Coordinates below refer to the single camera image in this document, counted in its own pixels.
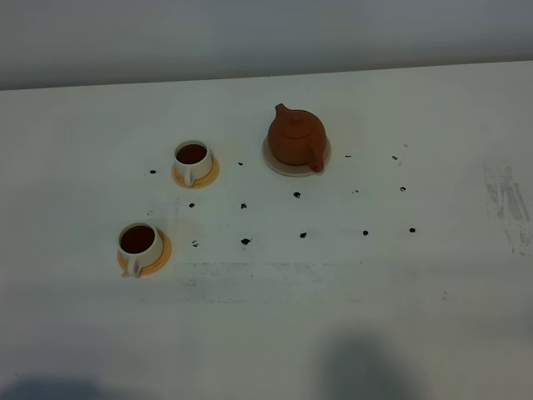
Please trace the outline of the white near teacup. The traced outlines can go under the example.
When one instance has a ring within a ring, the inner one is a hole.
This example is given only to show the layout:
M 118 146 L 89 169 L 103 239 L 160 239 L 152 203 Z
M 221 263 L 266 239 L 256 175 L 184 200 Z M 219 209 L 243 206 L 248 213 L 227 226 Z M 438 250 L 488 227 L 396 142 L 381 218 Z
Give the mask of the white near teacup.
M 126 274 L 139 278 L 144 268 L 151 266 L 163 254 L 163 240 L 158 230 L 148 222 L 133 222 L 119 234 L 118 252 L 126 262 Z

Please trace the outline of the orange near saucer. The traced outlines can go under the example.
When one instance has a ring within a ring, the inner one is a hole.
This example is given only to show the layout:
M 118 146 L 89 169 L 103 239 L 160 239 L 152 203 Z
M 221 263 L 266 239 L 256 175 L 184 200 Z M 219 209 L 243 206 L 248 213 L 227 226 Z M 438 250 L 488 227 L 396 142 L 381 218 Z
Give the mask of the orange near saucer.
M 166 265 L 166 263 L 170 259 L 170 256 L 172 255 L 172 242 L 170 238 L 161 229 L 158 229 L 157 231 L 159 237 L 162 240 L 162 254 L 158 258 L 158 260 L 146 267 L 143 267 L 141 269 L 139 277 L 144 277 L 156 273 Z M 117 262 L 122 269 L 122 277 L 128 278 L 129 275 L 127 274 L 126 258 L 119 251 L 117 251 Z

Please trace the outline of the orange far saucer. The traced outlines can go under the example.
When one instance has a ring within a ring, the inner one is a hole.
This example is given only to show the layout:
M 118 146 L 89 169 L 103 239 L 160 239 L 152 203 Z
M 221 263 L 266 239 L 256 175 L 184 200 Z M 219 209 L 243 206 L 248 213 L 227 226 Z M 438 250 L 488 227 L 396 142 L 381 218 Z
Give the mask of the orange far saucer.
M 200 189 L 200 188 L 207 187 L 208 185 L 210 185 L 211 183 L 213 183 L 217 179 L 217 176 L 218 176 L 218 174 L 220 172 L 220 165 L 219 165 L 219 162 L 218 162 L 217 158 L 216 157 L 212 157 L 212 160 L 213 160 L 212 170 L 205 177 L 197 179 L 193 183 L 193 185 L 190 186 L 190 187 L 188 187 L 186 185 L 183 176 L 181 176 L 179 174 L 179 172 L 177 171 L 176 167 L 173 166 L 172 167 L 172 178 L 173 178 L 174 182 L 176 183 L 176 185 L 178 185 L 178 186 L 180 186 L 182 188 L 185 188 L 185 189 L 189 189 L 189 190 Z

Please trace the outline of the white teacup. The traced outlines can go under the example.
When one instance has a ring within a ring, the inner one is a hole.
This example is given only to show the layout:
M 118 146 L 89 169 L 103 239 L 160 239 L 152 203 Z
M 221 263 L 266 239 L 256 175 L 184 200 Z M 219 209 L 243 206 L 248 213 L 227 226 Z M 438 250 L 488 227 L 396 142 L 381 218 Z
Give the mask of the white teacup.
M 213 168 L 213 156 L 209 147 L 200 140 L 187 140 L 174 151 L 174 167 L 187 188 L 206 177 Z
M 163 240 L 158 230 L 148 222 L 133 222 L 119 234 L 118 252 L 126 262 L 126 274 L 139 278 L 144 268 L 151 266 L 163 254 Z

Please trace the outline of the orange saucer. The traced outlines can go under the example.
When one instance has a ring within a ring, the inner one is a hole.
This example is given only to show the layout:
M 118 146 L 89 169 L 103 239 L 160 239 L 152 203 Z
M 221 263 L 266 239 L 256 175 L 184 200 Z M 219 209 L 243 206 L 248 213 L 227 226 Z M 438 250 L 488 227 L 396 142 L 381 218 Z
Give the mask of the orange saucer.
M 159 237 L 162 240 L 162 254 L 158 258 L 158 260 L 146 267 L 143 267 L 141 269 L 139 277 L 144 277 L 156 273 L 166 265 L 166 263 L 170 259 L 170 256 L 172 255 L 172 242 L 170 238 L 161 229 L 158 229 L 157 231 Z M 119 251 L 117 251 L 117 262 L 122 269 L 122 277 L 128 278 L 129 275 L 127 274 L 126 258 Z
M 173 178 L 174 182 L 176 183 L 176 185 L 178 185 L 178 186 L 180 186 L 182 188 L 185 188 L 185 189 L 189 189 L 189 190 L 200 189 L 200 188 L 207 187 L 208 185 L 210 185 L 211 183 L 213 183 L 217 179 L 217 176 L 218 176 L 218 174 L 220 172 L 220 165 L 219 165 L 219 162 L 218 162 L 217 158 L 216 157 L 212 157 L 212 160 L 213 160 L 212 170 L 205 177 L 197 179 L 193 183 L 193 185 L 190 186 L 190 187 L 188 187 L 186 185 L 183 176 L 181 176 L 179 174 L 179 172 L 177 171 L 176 167 L 173 166 L 172 167 L 172 178 Z

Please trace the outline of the brown clay teapot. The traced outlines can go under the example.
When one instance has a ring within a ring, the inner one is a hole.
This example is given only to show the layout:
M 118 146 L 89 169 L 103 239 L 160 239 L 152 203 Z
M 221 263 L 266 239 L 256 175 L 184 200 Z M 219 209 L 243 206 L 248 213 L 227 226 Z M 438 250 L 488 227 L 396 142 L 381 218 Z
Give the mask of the brown clay teapot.
M 326 130 L 311 112 L 290 109 L 280 103 L 268 129 L 267 142 L 272 155 L 293 167 L 308 166 L 314 173 L 324 169 Z

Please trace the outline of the beige teapot coaster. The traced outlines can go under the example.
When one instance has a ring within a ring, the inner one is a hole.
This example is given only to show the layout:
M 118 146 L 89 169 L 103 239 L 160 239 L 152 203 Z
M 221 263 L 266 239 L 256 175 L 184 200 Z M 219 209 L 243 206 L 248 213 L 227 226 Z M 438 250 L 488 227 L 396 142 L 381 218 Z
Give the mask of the beige teapot coaster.
M 266 137 L 262 143 L 262 156 L 266 165 L 283 176 L 292 177 L 292 178 L 303 178 L 311 175 L 323 174 L 326 171 L 326 166 L 331 158 L 331 143 L 328 137 L 325 137 L 325 146 L 322 152 L 322 166 L 321 171 L 314 171 L 311 167 L 304 163 L 302 165 L 291 165 L 283 163 L 280 159 L 276 157 L 274 152 L 270 148 L 269 138 Z

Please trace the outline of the white far teacup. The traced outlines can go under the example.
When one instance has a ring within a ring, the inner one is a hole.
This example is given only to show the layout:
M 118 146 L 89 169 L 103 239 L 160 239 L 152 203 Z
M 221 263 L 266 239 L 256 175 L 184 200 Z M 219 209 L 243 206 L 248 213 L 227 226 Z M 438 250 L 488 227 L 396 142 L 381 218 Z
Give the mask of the white far teacup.
M 209 147 L 200 140 L 187 140 L 174 151 L 174 167 L 187 188 L 206 177 L 213 168 L 213 156 Z

